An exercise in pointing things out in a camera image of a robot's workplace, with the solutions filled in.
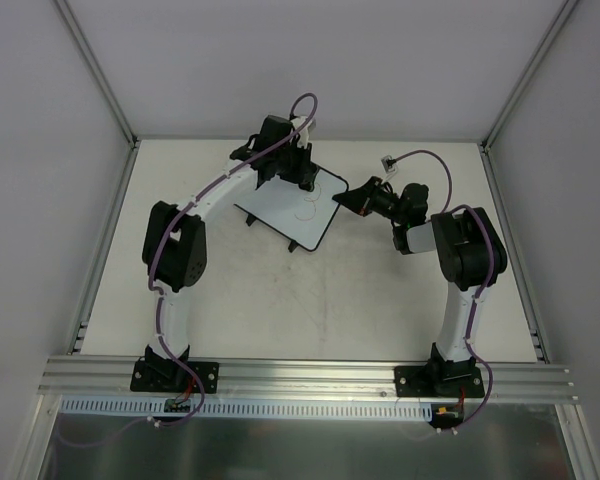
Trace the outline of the white whiteboard black frame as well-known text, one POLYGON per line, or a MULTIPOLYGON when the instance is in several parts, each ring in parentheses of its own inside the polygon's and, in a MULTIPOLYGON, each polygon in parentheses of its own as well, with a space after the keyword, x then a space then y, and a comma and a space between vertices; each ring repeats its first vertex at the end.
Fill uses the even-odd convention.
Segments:
POLYGON ((274 177, 248 193, 235 206, 306 251, 315 251, 339 209, 333 197, 349 190, 349 184, 320 169, 311 192, 274 177))

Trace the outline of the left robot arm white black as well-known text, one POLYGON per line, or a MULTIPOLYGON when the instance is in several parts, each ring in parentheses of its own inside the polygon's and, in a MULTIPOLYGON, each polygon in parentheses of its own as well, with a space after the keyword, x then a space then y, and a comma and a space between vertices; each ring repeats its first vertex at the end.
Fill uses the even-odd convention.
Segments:
POLYGON ((259 133, 234 150, 218 178, 177 203, 151 209, 142 249, 148 288, 156 299, 154 334, 134 365, 134 392, 200 391, 188 364, 190 301, 186 295, 207 266, 206 230, 213 217, 264 183, 278 177, 313 188, 318 172, 311 160, 311 116, 269 115, 259 133))

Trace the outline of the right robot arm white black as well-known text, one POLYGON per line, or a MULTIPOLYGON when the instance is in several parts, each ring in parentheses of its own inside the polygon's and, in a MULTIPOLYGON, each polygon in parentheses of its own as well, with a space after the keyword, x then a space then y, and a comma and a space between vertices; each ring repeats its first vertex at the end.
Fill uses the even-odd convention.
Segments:
POLYGON ((366 217, 377 213, 392 223, 395 249, 403 255, 434 252, 447 282, 443 324, 422 366, 394 368, 400 398, 483 398, 484 381, 471 345, 483 303, 507 269, 507 253, 482 208, 460 206, 427 217, 429 189, 418 183, 396 194, 378 177, 338 193, 333 200, 366 217))

